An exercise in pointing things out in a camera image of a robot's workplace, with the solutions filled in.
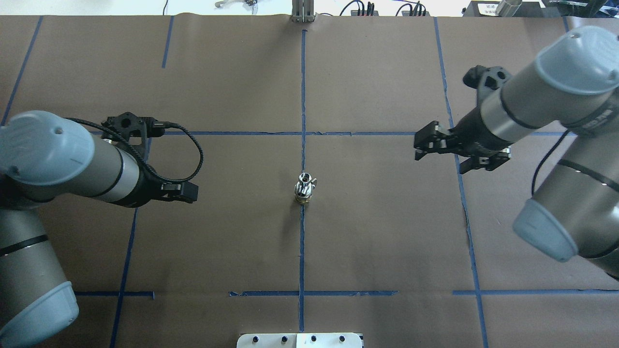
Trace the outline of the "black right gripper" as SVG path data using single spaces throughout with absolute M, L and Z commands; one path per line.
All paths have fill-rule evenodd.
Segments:
M 510 151 L 500 151 L 513 144 L 495 135 L 482 120 L 482 103 L 506 84 L 512 75 L 502 66 L 477 65 L 462 77 L 465 86 L 477 90 L 477 105 L 455 127 L 447 130 L 439 121 L 431 121 L 415 133 L 415 160 L 430 153 L 456 153 L 469 157 L 460 163 L 459 173 L 472 170 L 493 171 L 511 160 Z

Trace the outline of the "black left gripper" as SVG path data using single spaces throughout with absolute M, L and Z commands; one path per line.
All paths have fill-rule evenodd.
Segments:
M 155 201 L 181 201 L 194 203 L 198 200 L 199 187 L 191 182 L 163 184 L 147 169 L 147 141 L 161 137 L 164 129 L 156 126 L 154 117 L 140 117 L 131 112 L 107 117 L 102 126 L 115 134 L 106 133 L 104 140 L 115 143 L 121 157 L 121 170 L 114 185 L 100 198 L 115 205 L 138 208 Z

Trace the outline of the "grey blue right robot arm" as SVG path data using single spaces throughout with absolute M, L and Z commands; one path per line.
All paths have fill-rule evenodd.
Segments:
M 464 158 L 460 174 L 493 171 L 511 159 L 512 145 L 559 123 L 513 231 L 556 261 L 579 256 L 617 279 L 618 52 L 617 34 L 581 26 L 518 73 L 471 67 L 462 81 L 476 91 L 475 107 L 451 128 L 431 121 L 418 130 L 415 160 L 454 154 Z

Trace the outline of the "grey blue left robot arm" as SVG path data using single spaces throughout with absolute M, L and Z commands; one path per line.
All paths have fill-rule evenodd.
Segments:
M 146 141 L 182 131 L 199 153 L 186 178 L 159 174 L 146 160 Z M 193 203 L 192 179 L 204 163 L 195 136 L 175 122 L 126 112 L 97 124 L 32 110 L 1 128 L 1 346 L 30 348 L 79 315 L 38 209 L 70 194 L 138 208 L 157 201 Z

